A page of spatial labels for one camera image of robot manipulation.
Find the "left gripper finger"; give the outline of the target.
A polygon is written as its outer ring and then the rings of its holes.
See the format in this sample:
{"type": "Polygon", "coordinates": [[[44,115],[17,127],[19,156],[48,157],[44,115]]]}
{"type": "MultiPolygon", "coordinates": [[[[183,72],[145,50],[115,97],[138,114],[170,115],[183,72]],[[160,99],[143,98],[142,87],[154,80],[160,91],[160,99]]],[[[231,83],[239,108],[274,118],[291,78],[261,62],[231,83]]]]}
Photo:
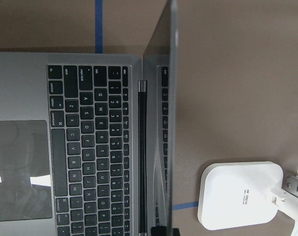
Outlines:
{"type": "Polygon", "coordinates": [[[172,233],[167,232],[166,226],[155,226],[151,228],[151,236],[180,236],[178,228],[173,228],[172,233]]]}

